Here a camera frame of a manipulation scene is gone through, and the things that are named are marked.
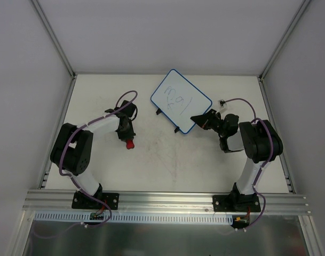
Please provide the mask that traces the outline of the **red whiteboard eraser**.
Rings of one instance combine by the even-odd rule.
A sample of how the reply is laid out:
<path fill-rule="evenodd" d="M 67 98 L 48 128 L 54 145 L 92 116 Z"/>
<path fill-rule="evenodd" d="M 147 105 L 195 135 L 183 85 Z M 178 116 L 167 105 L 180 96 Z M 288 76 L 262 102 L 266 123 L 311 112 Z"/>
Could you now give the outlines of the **red whiteboard eraser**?
<path fill-rule="evenodd" d="M 126 141 L 126 148 L 127 148 L 127 149 L 133 149 L 134 147 L 135 147 L 135 145 L 134 145 L 133 140 L 132 140 L 132 139 L 128 139 L 128 140 Z"/>

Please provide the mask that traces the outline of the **blue framed whiteboard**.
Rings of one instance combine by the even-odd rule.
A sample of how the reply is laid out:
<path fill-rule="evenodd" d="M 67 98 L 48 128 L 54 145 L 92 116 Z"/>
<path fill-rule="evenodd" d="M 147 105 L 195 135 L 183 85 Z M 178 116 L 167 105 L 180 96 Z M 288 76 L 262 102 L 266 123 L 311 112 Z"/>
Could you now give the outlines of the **blue framed whiteboard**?
<path fill-rule="evenodd" d="M 192 116 L 212 106 L 212 100 L 175 69 L 167 73 L 150 100 L 183 134 L 194 127 Z"/>

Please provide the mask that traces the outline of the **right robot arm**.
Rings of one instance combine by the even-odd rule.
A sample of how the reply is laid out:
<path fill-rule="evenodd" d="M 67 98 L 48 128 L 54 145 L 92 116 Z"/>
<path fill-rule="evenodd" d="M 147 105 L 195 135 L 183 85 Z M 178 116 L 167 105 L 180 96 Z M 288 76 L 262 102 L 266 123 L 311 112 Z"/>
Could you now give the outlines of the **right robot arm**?
<path fill-rule="evenodd" d="M 247 160 L 230 198 L 231 207 L 242 211 L 248 207 L 250 195 L 256 194 L 264 167 L 283 153 L 283 143 L 268 120 L 255 118 L 251 122 L 240 122 L 239 117 L 210 110 L 192 116 L 191 120 L 204 130 L 213 130 L 219 136 L 220 148 L 225 153 L 245 152 Z"/>

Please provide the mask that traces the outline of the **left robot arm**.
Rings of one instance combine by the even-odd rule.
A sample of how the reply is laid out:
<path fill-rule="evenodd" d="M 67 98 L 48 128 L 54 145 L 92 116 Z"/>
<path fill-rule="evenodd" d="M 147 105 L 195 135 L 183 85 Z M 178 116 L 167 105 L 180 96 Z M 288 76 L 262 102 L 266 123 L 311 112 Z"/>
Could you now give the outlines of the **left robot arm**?
<path fill-rule="evenodd" d="M 84 125 L 76 126 L 65 123 L 60 128 L 50 154 L 50 161 L 55 164 L 61 176 L 67 176 L 84 201 L 91 208 L 102 204 L 102 186 L 88 170 L 91 160 L 93 139 L 115 132 L 119 140 L 126 143 L 127 149 L 134 148 L 136 136 L 132 121 L 137 117 L 137 106 L 124 100 L 121 106 L 108 109 L 105 114 Z"/>

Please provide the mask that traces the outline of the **whiteboard metal stand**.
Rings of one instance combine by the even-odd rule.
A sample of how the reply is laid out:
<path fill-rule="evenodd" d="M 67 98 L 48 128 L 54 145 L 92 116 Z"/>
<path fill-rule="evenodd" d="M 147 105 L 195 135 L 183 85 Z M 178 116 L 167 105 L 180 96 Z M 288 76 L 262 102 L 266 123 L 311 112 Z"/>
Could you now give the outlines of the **whiteboard metal stand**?
<path fill-rule="evenodd" d="M 160 108 L 157 108 L 157 111 L 155 113 L 156 115 L 163 114 L 174 125 L 174 133 L 178 133 L 180 131 L 180 127 L 177 126 Z"/>

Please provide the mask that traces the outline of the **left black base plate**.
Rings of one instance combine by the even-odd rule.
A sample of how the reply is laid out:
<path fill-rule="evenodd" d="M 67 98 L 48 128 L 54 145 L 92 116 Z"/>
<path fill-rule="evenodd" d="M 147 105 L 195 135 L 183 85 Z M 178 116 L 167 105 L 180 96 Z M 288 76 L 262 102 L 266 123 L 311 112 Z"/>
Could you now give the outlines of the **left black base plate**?
<path fill-rule="evenodd" d="M 117 210 L 119 197 L 119 193 L 102 193 L 98 200 L 105 202 L 111 210 Z M 71 205 L 72 209 L 78 210 L 99 210 L 103 206 L 103 204 L 91 199 L 80 191 L 74 193 Z"/>

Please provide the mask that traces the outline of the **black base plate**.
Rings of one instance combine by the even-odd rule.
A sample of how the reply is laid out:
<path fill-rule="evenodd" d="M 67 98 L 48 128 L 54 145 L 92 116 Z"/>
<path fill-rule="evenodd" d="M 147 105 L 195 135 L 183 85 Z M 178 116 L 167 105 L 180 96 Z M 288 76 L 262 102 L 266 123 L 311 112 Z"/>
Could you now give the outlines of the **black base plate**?
<path fill-rule="evenodd" d="M 261 211 L 259 198 L 256 194 L 240 195 L 233 198 L 231 195 L 213 195 L 213 210 L 215 212 L 252 212 Z"/>
<path fill-rule="evenodd" d="M 117 210 L 119 197 L 119 193 L 102 193 L 98 200 L 105 202 L 111 210 Z M 99 210 L 103 206 L 103 204 L 91 199 L 80 191 L 74 193 L 71 205 L 72 209 L 78 210 Z"/>

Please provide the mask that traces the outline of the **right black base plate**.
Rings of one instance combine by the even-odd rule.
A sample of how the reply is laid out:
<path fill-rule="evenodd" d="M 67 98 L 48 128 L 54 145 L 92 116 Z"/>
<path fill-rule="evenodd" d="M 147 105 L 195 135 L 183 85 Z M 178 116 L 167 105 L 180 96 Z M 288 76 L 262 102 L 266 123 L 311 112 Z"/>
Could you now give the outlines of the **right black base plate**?
<path fill-rule="evenodd" d="M 213 210 L 215 212 L 252 212 L 261 211 L 259 198 L 256 194 L 240 195 L 233 198 L 231 195 L 213 195 Z"/>

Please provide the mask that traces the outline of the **left aluminium frame post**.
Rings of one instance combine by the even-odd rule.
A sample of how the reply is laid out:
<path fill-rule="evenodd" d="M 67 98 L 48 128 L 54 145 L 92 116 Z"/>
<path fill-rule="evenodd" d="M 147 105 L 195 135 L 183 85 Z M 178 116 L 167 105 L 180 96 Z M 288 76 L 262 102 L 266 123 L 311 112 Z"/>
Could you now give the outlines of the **left aluminium frame post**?
<path fill-rule="evenodd" d="M 29 1 L 30 4 L 32 5 L 34 11 L 36 12 L 40 22 L 42 23 L 43 27 L 44 27 L 44 30 L 46 31 L 51 43 L 53 44 L 60 60 L 62 61 L 67 73 L 69 74 L 69 76 L 71 78 L 74 78 L 76 73 L 74 72 L 73 70 L 73 67 L 72 65 L 70 64 L 51 24 L 50 24 L 50 21 L 48 20 L 47 18 L 47 15 L 45 14 L 45 11 L 42 7 L 42 5 L 40 4 L 39 1 L 37 0 L 30 0 Z"/>

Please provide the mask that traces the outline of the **aluminium frame post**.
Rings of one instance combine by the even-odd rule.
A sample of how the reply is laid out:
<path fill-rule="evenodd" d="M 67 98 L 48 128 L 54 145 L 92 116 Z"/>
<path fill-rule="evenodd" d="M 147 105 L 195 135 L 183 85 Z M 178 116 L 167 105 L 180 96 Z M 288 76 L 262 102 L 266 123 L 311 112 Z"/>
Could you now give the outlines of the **aluminium frame post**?
<path fill-rule="evenodd" d="M 292 35 L 293 31 L 296 29 L 297 25 L 299 24 L 300 20 L 302 19 L 303 15 L 307 11 L 309 5 L 311 4 L 312 0 L 303 0 L 300 3 L 300 6 L 298 7 L 297 11 L 295 12 L 294 16 L 292 17 L 291 21 L 286 27 L 286 30 L 282 34 L 281 39 L 276 45 L 276 48 L 274 49 L 271 57 L 267 61 L 267 64 L 265 65 L 263 71 L 259 75 L 259 79 L 263 81 L 263 79 L 268 74 L 269 70 L 273 66 L 274 62 L 276 61 L 277 57 L 281 53 L 282 49 L 286 45 L 287 41 L 289 40 L 290 36 Z"/>
<path fill-rule="evenodd" d="M 60 60 L 62 61 L 67 73 L 69 74 L 69 76 L 71 78 L 74 78 L 76 73 L 74 72 L 73 70 L 73 67 L 72 65 L 70 64 L 51 24 L 50 24 L 50 21 L 48 20 L 47 18 L 47 15 L 45 14 L 45 11 L 42 7 L 42 5 L 40 4 L 39 1 L 37 0 L 30 0 L 29 1 L 30 4 L 32 5 L 34 11 L 36 12 L 40 22 L 42 23 L 43 27 L 44 27 L 44 30 L 46 31 L 51 43 L 53 44 Z"/>

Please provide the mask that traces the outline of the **aluminium mounting rail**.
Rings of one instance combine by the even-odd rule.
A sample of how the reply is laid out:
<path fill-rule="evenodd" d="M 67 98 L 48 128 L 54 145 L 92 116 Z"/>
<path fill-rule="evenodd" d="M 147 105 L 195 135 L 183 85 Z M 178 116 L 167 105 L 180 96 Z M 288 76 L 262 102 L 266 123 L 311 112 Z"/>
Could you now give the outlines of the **aluminium mounting rail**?
<path fill-rule="evenodd" d="M 23 210 L 70 210 L 74 190 L 32 189 Z M 213 213 L 213 193 L 119 191 L 118 211 L 137 213 Z M 311 215 L 307 199 L 300 194 L 265 194 L 265 214 Z"/>

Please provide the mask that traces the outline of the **right aluminium frame post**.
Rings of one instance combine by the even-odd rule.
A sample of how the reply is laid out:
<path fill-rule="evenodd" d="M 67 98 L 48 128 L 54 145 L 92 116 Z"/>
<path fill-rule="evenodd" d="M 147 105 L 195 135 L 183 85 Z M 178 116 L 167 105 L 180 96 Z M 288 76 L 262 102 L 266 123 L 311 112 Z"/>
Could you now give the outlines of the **right aluminium frame post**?
<path fill-rule="evenodd" d="M 303 15 L 307 11 L 309 5 L 311 4 L 312 0 L 303 0 L 300 3 L 300 6 L 298 7 L 297 11 L 295 12 L 294 16 L 292 17 L 291 21 L 286 27 L 286 30 L 282 34 L 281 39 L 276 45 L 276 48 L 274 49 L 271 57 L 267 61 L 267 64 L 265 65 L 263 71 L 259 75 L 259 79 L 263 81 L 263 79 L 268 74 L 269 70 L 273 66 L 274 62 L 276 61 L 277 57 L 281 53 L 282 49 L 286 45 L 287 41 L 289 40 L 290 36 L 292 35 L 293 31 L 296 29 L 297 25 L 299 24 L 300 20 L 302 19 Z"/>

